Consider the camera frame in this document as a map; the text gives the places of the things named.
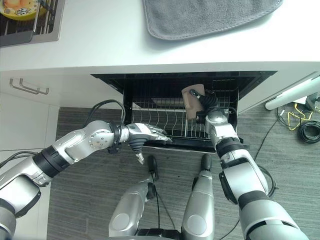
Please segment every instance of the cabinet handle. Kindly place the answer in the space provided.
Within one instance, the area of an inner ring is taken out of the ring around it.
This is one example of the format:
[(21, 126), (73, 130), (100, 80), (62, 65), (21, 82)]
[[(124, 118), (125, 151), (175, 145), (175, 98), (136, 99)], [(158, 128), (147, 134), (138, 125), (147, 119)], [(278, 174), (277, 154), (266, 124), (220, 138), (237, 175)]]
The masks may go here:
[(24, 85), (24, 79), (23, 78), (20, 78), (20, 81), (19, 81), (19, 85), (21, 87), (18, 87), (18, 86), (14, 86), (13, 85), (13, 79), (10, 78), (10, 87), (14, 88), (14, 89), (18, 89), (18, 90), (21, 90), (21, 91), (24, 91), (24, 92), (27, 92), (27, 93), (31, 93), (31, 94), (44, 94), (44, 95), (47, 95), (49, 93), (49, 88), (46, 88), (45, 92), (44, 91), (40, 91), (40, 88), (38, 87), (37, 89), (33, 89), (31, 87), (27, 87)]

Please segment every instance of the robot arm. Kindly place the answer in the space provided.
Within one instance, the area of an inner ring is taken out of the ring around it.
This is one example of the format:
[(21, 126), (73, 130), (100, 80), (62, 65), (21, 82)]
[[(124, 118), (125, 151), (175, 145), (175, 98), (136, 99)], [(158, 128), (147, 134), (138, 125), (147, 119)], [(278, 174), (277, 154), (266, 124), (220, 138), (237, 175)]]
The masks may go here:
[(205, 96), (194, 90), (205, 109), (205, 131), (220, 158), (219, 179), (225, 197), (239, 206), (245, 240), (308, 240), (287, 211), (268, 197), (268, 184), (250, 153), (240, 143), (224, 111), (208, 106)]
[(39, 187), (47, 186), (70, 165), (95, 151), (114, 150), (122, 142), (131, 146), (143, 164), (143, 144), (149, 140), (171, 141), (165, 133), (160, 128), (143, 123), (131, 123), (120, 130), (115, 124), (97, 120), (68, 133), (38, 154), (27, 157), (0, 175), (0, 239), (12, 238), (16, 218), (25, 215), (39, 200)]

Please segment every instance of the coiled cable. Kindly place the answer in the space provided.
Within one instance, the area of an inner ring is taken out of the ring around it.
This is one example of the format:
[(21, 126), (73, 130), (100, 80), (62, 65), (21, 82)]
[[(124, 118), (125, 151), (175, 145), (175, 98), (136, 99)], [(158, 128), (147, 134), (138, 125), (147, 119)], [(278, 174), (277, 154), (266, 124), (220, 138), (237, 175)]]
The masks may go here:
[(307, 143), (315, 144), (320, 141), (320, 122), (319, 121), (306, 121), (298, 128), (298, 138)]

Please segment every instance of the countertop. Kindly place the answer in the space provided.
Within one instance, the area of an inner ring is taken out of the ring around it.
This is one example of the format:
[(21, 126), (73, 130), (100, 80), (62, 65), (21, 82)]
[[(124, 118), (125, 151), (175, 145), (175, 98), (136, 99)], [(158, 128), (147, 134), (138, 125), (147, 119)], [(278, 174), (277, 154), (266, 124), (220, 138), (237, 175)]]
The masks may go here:
[(318, 0), (284, 0), (237, 29), (167, 41), (149, 35), (142, 0), (66, 0), (60, 39), (0, 48), (0, 72), (196, 72), (208, 68), (203, 63), (207, 71), (252, 71), (265, 68), (257, 63), (273, 70), (280, 62), (319, 62), (319, 9)]

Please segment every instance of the black wire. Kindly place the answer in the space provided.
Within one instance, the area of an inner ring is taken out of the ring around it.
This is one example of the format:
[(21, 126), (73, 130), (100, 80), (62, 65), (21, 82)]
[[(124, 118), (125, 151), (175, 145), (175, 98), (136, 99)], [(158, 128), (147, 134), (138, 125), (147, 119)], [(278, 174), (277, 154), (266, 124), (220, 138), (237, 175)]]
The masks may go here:
[(292, 128), (290, 125), (288, 125), (286, 123), (286, 121), (284, 120), (284, 118), (279, 114), (279, 108), (276, 109), (276, 117), (279, 120), (280, 123), (282, 123), (283, 125)]
[(89, 121), (91, 120), (91, 117), (93, 116), (93, 114), (96, 112), (97, 109), (99, 109), (101, 106), (103, 106), (105, 104), (109, 104), (109, 103), (116, 103), (122, 108), (122, 116), (121, 116), (119, 137), (118, 137), (118, 139), (116, 139), (116, 143), (118, 143), (120, 141), (120, 138), (121, 138), (122, 127), (123, 127), (123, 124), (124, 124), (125, 118), (126, 118), (126, 110), (125, 110), (124, 105), (121, 102), (117, 101), (117, 100), (114, 100), (114, 99), (104, 100), (104, 101), (101, 101), (101, 102), (97, 103), (96, 105), (94, 105), (91, 108), (91, 110), (89, 111), (88, 116), (86, 117), (86, 119), (84, 121), (83, 128), (88, 125)]
[[(307, 129), (314, 129), (317, 131), (315, 136), (306, 135)], [(306, 121), (302, 123), (298, 128), (298, 138), (307, 143), (307, 144), (315, 144), (320, 141), (320, 122), (319, 121)]]
[(259, 149), (258, 149), (258, 152), (257, 152), (256, 155), (255, 155), (254, 161), (256, 161), (256, 159), (257, 159), (257, 157), (258, 157), (258, 155), (259, 155), (259, 152), (260, 152), (262, 146), (263, 146), (264, 143), (265, 143), (265, 140), (266, 140), (267, 136), (269, 135), (270, 131), (272, 130), (272, 128), (274, 127), (274, 125), (276, 125), (277, 122), (278, 122), (278, 120), (276, 120), (276, 121), (272, 124), (272, 126), (271, 126), (270, 129), (267, 131), (266, 135), (264, 136), (264, 138), (263, 138), (263, 140), (262, 140), (262, 143), (261, 143), (261, 145), (260, 145), (260, 147), (259, 147)]
[(222, 240), (224, 239), (226, 236), (228, 236), (233, 230), (235, 230), (235, 228), (237, 227), (237, 225), (239, 224), (240, 222), (240, 219), (238, 219), (238, 221), (236, 222), (236, 224), (234, 225), (234, 227), (226, 234), (224, 235), (223, 237), (219, 238), (218, 240)]
[(8, 162), (10, 162), (11, 160), (14, 160), (14, 159), (19, 159), (19, 158), (24, 158), (24, 157), (29, 157), (31, 155), (36, 155), (37, 152), (34, 152), (34, 151), (19, 151), (13, 155), (11, 155), (10, 157), (8, 157), (6, 160), (4, 160), (3, 162), (0, 163), (0, 168), (2, 168), (4, 165), (6, 165)]
[(229, 106), (228, 108), (231, 109), (231, 110), (233, 111), (234, 115), (235, 115), (233, 128), (234, 128), (234, 130), (236, 130), (236, 127), (237, 127), (237, 124), (238, 124), (238, 114), (237, 114), (237, 110), (236, 110), (234, 107), (232, 107), (232, 106)]
[(258, 165), (259, 169), (261, 170), (261, 172), (263, 172), (264, 174), (266, 174), (270, 179), (271, 179), (271, 189), (268, 192), (268, 197), (272, 198), (273, 195), (275, 194), (275, 191), (277, 189), (277, 182), (274, 179), (274, 177), (271, 175), (271, 173), (265, 169), (263, 166)]
[(299, 126), (301, 126), (301, 114), (302, 114), (302, 112), (303, 112), (304, 110), (302, 109), (301, 111), (300, 111), (300, 118), (299, 118), (299, 120), (300, 120), (300, 125)]
[(162, 205), (163, 205), (163, 207), (164, 207), (164, 209), (165, 209), (165, 211), (166, 211), (166, 214), (168, 215), (168, 217), (169, 217), (169, 219), (170, 219), (170, 221), (171, 221), (171, 223), (172, 223), (172, 226), (173, 226), (174, 230), (177, 230), (176, 225), (175, 225), (174, 221), (172, 220), (172, 218), (171, 218), (171, 216), (170, 216), (170, 214), (169, 214), (169, 211), (168, 211), (168, 209), (167, 209), (164, 201), (162, 200), (159, 192), (158, 192), (157, 194), (158, 194), (158, 197), (159, 197), (160, 201), (162, 202)]
[(152, 177), (155, 196), (156, 196), (156, 204), (157, 204), (157, 207), (158, 207), (158, 229), (159, 229), (160, 228), (160, 211), (159, 211), (158, 192), (157, 192), (157, 189), (156, 189), (155, 178), (154, 178), (154, 174), (153, 173), (151, 173), (151, 177)]

